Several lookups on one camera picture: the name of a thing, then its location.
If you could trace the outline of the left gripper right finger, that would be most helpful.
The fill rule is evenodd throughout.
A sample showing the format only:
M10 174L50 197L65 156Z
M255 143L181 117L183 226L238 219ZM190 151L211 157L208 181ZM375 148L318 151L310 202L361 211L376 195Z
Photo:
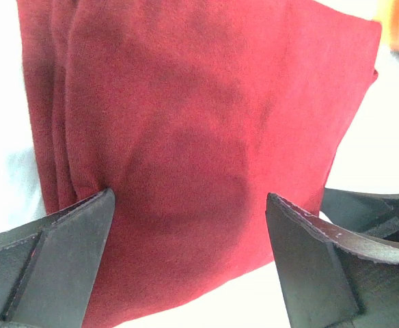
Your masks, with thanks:
M276 194L266 220L292 327L399 327L399 243L341 228Z

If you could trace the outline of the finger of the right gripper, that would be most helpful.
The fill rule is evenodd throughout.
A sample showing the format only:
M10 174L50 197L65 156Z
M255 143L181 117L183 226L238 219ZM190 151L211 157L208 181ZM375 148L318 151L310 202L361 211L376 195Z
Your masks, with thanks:
M341 228L399 243L399 194L326 188L320 211Z

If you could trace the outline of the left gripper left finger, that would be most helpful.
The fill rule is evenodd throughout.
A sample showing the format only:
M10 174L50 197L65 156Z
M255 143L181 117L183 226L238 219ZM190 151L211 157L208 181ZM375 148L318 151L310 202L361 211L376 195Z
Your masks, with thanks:
M0 233L0 327L80 327L115 210L105 189Z

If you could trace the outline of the dark maroon t-shirt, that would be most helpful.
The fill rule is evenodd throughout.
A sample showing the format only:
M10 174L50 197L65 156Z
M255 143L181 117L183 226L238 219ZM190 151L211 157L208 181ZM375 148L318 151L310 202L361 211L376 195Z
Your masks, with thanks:
M379 23L316 1L19 1L45 209L111 188L83 324L184 305L273 260L269 193L317 213Z

